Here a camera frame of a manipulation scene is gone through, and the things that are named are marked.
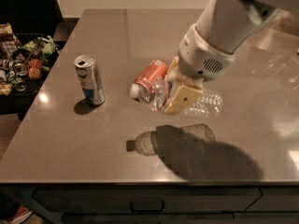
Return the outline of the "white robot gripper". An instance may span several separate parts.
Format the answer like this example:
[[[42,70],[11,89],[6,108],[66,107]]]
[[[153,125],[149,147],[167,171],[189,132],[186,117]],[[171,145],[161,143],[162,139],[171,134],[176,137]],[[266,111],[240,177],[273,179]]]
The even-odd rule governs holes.
[[[178,69],[187,77],[202,78],[204,81],[214,80],[221,77],[234,61],[234,54],[210,46],[193,24],[180,41],[178,56],[170,63],[164,80],[175,82],[178,79]],[[202,94],[202,88],[175,82],[163,112],[178,115],[194,104]]]

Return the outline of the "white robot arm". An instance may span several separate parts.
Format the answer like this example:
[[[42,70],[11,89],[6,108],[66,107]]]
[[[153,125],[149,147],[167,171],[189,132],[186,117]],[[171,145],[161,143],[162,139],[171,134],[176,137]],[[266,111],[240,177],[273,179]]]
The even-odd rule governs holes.
[[[195,104],[205,81],[220,77],[240,45],[280,10],[296,13],[299,0],[210,0],[179,43],[165,80],[172,85],[163,112],[176,115]]]

